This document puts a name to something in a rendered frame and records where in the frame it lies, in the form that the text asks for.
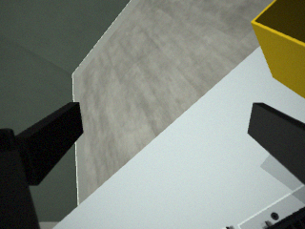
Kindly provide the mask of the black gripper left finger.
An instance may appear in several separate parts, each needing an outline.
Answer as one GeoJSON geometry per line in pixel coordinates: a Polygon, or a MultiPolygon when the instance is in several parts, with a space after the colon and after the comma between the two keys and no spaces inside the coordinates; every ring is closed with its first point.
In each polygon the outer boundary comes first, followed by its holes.
{"type": "Polygon", "coordinates": [[[79,102],[18,135],[0,129],[0,229],[40,229],[29,186],[38,186],[83,133],[79,102]]]}

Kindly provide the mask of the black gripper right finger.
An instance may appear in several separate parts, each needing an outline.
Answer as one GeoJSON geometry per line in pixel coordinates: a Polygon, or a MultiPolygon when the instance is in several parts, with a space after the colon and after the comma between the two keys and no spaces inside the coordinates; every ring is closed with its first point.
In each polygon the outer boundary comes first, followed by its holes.
{"type": "Polygon", "coordinates": [[[305,123],[253,103],[247,134],[305,185],[305,123]]]}

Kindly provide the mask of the yellow waste bin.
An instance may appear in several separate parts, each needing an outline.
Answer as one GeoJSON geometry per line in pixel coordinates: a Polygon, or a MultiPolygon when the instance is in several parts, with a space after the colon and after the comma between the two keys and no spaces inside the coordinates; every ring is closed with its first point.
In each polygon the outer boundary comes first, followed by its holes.
{"type": "Polygon", "coordinates": [[[305,0],[274,0],[251,24],[272,77],[305,98],[305,0]]]}

